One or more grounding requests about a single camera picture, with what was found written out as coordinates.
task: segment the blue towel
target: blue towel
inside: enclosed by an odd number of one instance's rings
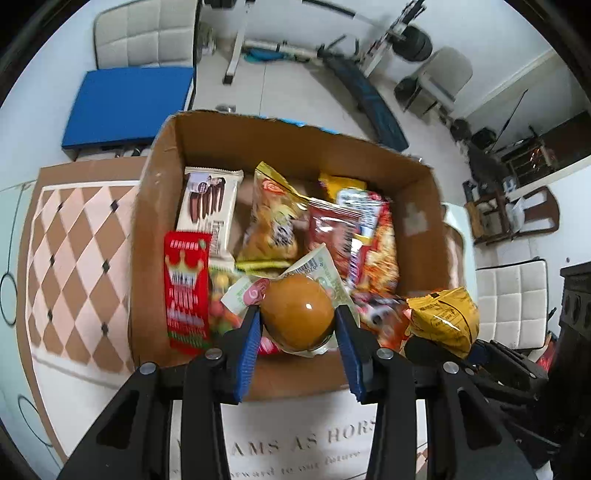
[[[169,115],[183,110],[191,67],[127,67],[88,72],[62,148],[150,144]]]

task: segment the candy wrapper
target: candy wrapper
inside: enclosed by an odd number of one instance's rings
[[[304,216],[308,198],[300,195],[279,173],[264,162],[254,175],[251,224],[238,268],[285,268],[298,257],[294,221]]]
[[[412,333],[440,343],[454,355],[465,358],[480,329],[478,307],[465,288],[431,293],[408,299],[412,310]]]
[[[372,192],[364,193],[379,198]],[[360,291],[368,291],[383,297],[392,296],[398,284],[398,263],[392,214],[388,202],[370,199],[361,204],[358,202],[349,204],[356,205],[364,212],[361,231],[370,235],[354,236],[348,284],[351,288]]]
[[[228,251],[232,216],[242,170],[186,167],[187,188],[183,196],[177,230],[212,234],[210,263],[233,268]]]
[[[164,237],[164,301],[170,345],[189,354],[211,346],[207,266],[212,234]]]
[[[333,307],[347,305],[357,325],[359,325],[359,313],[353,304],[351,297],[347,294],[341,282],[338,270],[332,261],[329,250],[322,244],[312,252],[308,253],[290,268],[285,270],[277,279],[284,278],[290,274],[300,273],[317,281],[329,295]],[[244,317],[248,306],[259,304],[265,297],[265,290],[269,282],[275,279],[259,277],[257,275],[245,275],[230,287],[222,297],[222,303],[235,315]],[[338,348],[334,334],[321,347],[307,352],[298,352],[295,355],[312,357],[320,355],[329,350]]]
[[[353,294],[361,324],[378,335],[381,346],[400,353],[410,337],[411,310],[402,297],[383,298],[372,293]]]
[[[337,195],[344,189],[365,190],[367,184],[362,180],[349,179],[347,177],[333,177],[327,173],[320,173],[318,181],[326,191],[326,197],[329,202],[336,203]]]
[[[318,199],[310,199],[308,250],[326,244],[343,280],[349,274],[351,241],[359,227],[361,213]]]
[[[209,301],[209,326],[214,339],[220,338],[229,330],[234,330],[242,325],[242,318],[230,312],[222,303],[222,297],[234,285],[244,273],[224,270],[219,267],[209,267],[210,301]],[[259,355],[279,353],[279,347],[272,340],[263,337],[259,346]]]

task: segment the chocolate bar package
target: chocolate bar package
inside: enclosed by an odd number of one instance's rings
[[[234,259],[228,251],[232,216],[242,170],[187,167],[187,187],[183,196],[177,230],[212,234],[211,263],[233,268]]]
[[[190,355],[209,348],[208,260],[212,234],[164,237],[164,302],[170,345]]]

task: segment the gold crown graphic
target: gold crown graphic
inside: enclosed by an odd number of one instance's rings
[[[203,270],[203,260],[199,260],[197,265],[189,267],[185,263],[185,250],[180,251],[180,260],[178,264],[174,265],[170,262],[170,257],[166,255],[164,262],[168,267],[168,276],[173,285],[180,287],[194,288],[197,282],[197,277]]]

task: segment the wooden chair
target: wooden chair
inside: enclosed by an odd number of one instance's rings
[[[523,198],[529,199],[538,193],[544,193],[545,200],[537,205],[524,209],[524,226],[518,232],[511,231],[511,224],[509,222],[509,217],[505,208],[507,202],[504,195],[501,195],[499,192],[495,192],[494,194],[484,195],[475,202],[468,202],[466,204],[466,210],[470,216],[470,225],[472,227],[472,235],[474,236],[474,244],[490,245],[497,242],[502,242],[503,240],[522,238],[532,235],[541,235],[544,233],[552,233],[558,230],[558,227],[560,226],[560,209],[558,208],[558,201],[556,201],[556,197],[554,197],[547,186],[537,188],[526,195],[523,195]],[[489,203],[493,200],[496,201],[495,208],[492,208],[486,212],[481,212],[478,209],[479,204],[485,202]],[[490,215],[491,213],[495,212],[499,213],[499,218],[501,220],[501,233],[489,235],[486,233],[485,228],[482,225],[482,216]],[[524,229],[528,223],[546,219],[551,221],[550,227],[532,230]]]
[[[560,209],[558,208],[558,201],[556,201],[556,197],[552,194],[550,189],[547,186],[543,186],[532,190],[526,195],[523,195],[523,198],[528,199],[536,195],[537,193],[545,193],[546,199],[534,206],[524,209],[525,213],[525,223],[524,226],[530,222],[535,222],[537,220],[550,220],[552,222],[552,226],[548,228],[540,228],[535,230],[523,230],[521,229],[519,232],[514,233],[514,238],[524,237],[524,236],[531,236],[531,235],[539,235],[541,233],[552,233],[558,230],[560,226]]]

